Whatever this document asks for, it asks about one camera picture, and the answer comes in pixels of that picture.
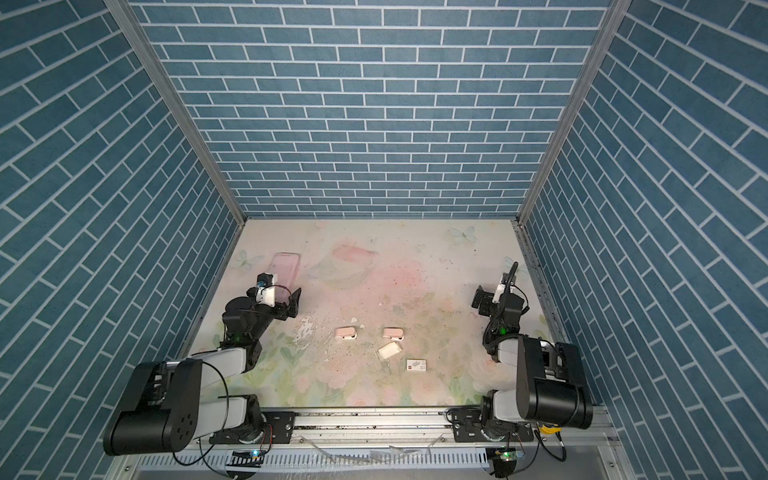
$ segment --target white scrap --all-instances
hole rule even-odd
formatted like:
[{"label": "white scrap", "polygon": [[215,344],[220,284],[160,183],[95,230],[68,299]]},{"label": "white scrap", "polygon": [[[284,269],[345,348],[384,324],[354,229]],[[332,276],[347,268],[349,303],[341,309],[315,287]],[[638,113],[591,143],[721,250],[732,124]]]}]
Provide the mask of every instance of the white scrap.
[{"label": "white scrap", "polygon": [[382,360],[386,360],[390,356],[397,355],[401,351],[402,347],[397,342],[390,342],[379,349],[379,357]]}]

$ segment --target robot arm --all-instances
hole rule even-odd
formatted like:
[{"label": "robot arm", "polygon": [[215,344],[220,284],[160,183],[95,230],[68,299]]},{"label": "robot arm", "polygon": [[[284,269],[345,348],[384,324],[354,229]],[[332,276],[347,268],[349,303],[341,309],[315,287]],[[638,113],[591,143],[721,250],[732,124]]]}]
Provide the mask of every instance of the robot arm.
[{"label": "robot arm", "polygon": [[179,452],[192,439],[241,425],[247,399],[200,403],[200,388],[241,373],[245,349],[217,350],[173,362],[146,362],[134,369],[104,432],[108,455]]},{"label": "robot arm", "polygon": [[479,286],[472,301],[480,315],[490,317],[482,339],[488,354],[518,367],[516,390],[491,391],[484,397],[485,424],[497,432],[527,421],[586,429],[592,422],[592,402],[578,347],[519,333],[528,306],[513,293],[517,267],[515,262],[502,275],[495,293]]},{"label": "robot arm", "polygon": [[251,370],[266,328],[274,319],[296,317],[301,289],[286,302],[277,302],[274,280],[274,275],[261,273],[247,296],[227,304],[219,349],[171,362],[141,363],[134,369],[104,432],[107,455],[179,452],[192,439],[219,431],[212,443],[253,443],[263,435],[255,395],[201,403],[200,389]]},{"label": "robot arm", "polygon": [[520,336],[516,400],[524,419],[588,428],[592,401],[578,347]]}]

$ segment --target card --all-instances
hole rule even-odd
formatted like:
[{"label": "card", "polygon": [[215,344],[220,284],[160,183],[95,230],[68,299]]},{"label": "card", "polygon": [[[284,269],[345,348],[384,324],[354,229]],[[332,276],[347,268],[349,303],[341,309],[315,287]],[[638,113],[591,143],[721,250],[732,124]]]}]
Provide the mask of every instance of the card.
[{"label": "card", "polygon": [[426,360],[420,360],[420,359],[407,359],[406,360],[406,369],[409,372],[426,372],[427,371],[427,361]]}]

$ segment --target small white box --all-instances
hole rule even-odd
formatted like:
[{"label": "small white box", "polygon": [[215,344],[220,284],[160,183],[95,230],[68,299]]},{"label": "small white box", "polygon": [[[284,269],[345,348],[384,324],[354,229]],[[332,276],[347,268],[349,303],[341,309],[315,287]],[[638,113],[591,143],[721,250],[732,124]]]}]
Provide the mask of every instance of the small white box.
[{"label": "small white box", "polygon": [[420,359],[407,359],[406,360],[406,369],[409,372],[426,372],[427,371],[427,361],[426,360],[420,360]]}]

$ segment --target metal frame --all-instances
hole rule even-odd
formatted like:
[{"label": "metal frame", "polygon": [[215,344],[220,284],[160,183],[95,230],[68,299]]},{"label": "metal frame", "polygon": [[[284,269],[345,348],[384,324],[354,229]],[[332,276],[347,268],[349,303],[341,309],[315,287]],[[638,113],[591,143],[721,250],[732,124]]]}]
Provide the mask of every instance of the metal frame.
[{"label": "metal frame", "polygon": [[563,327],[560,312],[554,303],[552,292],[549,290],[547,279],[541,271],[541,264],[538,262],[538,257],[533,249],[531,238],[528,236],[528,232],[523,226],[514,220],[511,222],[512,228],[515,230],[515,234],[518,238],[520,250],[523,253],[525,266],[528,268],[528,274],[531,276],[531,281],[533,282],[539,302],[541,303],[541,311],[548,321],[549,333],[552,334],[552,338],[556,342],[570,342],[571,340],[568,338],[568,334]]},{"label": "metal frame", "polygon": [[176,87],[173,82],[170,81],[168,73],[165,71],[160,57],[157,56],[157,52],[152,47],[152,44],[147,37],[144,29],[139,25],[138,18],[134,13],[134,10],[128,4],[127,0],[104,0],[109,12],[117,22],[118,27],[122,30],[123,35],[131,44],[136,56],[141,64],[144,66],[144,70],[149,75],[160,96],[163,98],[165,105],[168,107],[170,113],[176,119],[179,124],[179,128],[184,133],[186,139],[190,142],[197,159],[208,172],[210,179],[213,181],[216,190],[219,195],[224,199],[224,203],[232,212],[237,224],[241,227],[245,225],[246,215],[243,209],[240,208],[240,204],[237,202],[232,190],[227,184],[227,180],[222,175],[219,166],[214,160],[214,156],[208,149],[208,145],[205,143],[203,136],[197,129],[197,125],[192,120],[192,117],[184,106],[184,102],[181,100]]},{"label": "metal frame", "polygon": [[[503,442],[474,442],[456,443],[453,440],[451,426],[445,419],[443,412],[446,407],[375,407],[375,408],[316,408],[294,409],[296,422],[294,425],[291,443],[287,445],[273,445],[270,455],[283,455],[291,458],[291,455],[316,454],[323,452],[333,454],[357,455],[365,457],[371,450],[387,451],[391,447],[397,449],[419,449],[413,462],[408,462],[408,468],[428,468],[429,457],[449,453],[452,455],[475,454],[485,447],[503,445]],[[277,409],[264,409],[265,412]],[[615,455],[620,448],[618,435],[611,419],[603,406],[594,407],[592,426],[587,430],[564,429],[562,431],[563,442],[566,446],[589,445],[600,448],[601,457],[606,465],[606,472],[611,480],[621,478],[625,468]],[[523,442],[523,446],[535,447],[535,442]],[[226,458],[232,452],[248,449],[249,445],[233,447],[232,445],[215,445],[211,451],[211,463],[215,467],[222,468]],[[191,444],[178,456],[189,460],[200,455],[197,443]],[[154,455],[129,455],[120,457],[120,461],[113,463],[106,478],[114,480],[129,480],[136,471],[201,471],[207,469],[205,465],[196,464],[194,467],[177,465],[170,459],[169,454]],[[358,468],[360,465],[347,462],[344,465],[334,465],[334,468]],[[382,465],[369,465],[367,468],[382,468]],[[296,469],[291,462],[283,465],[272,465],[270,472],[291,472]]]},{"label": "metal frame", "polygon": [[531,182],[531,187],[528,189],[528,194],[525,195],[523,204],[520,207],[518,222],[521,225],[525,225],[531,213],[533,213],[533,207],[538,196],[541,194],[541,189],[544,188],[544,183],[547,181],[547,177],[549,177],[549,173],[552,171],[560,151],[563,149],[565,138],[571,131],[571,127],[573,127],[576,115],[579,109],[581,109],[587,93],[589,93],[589,87],[592,86],[592,81],[598,76],[598,70],[605,59],[608,47],[611,46],[611,42],[614,40],[616,31],[619,29],[621,21],[624,20],[624,14],[627,13],[631,2],[632,0],[614,0],[600,23],[598,36],[595,38],[592,48],[589,49],[587,58],[584,60],[584,66],[581,68],[581,73],[576,80],[576,85],[568,97],[565,109],[563,109],[563,115],[558,122],[558,127],[552,134],[547,150],[544,152],[538,170]]}]

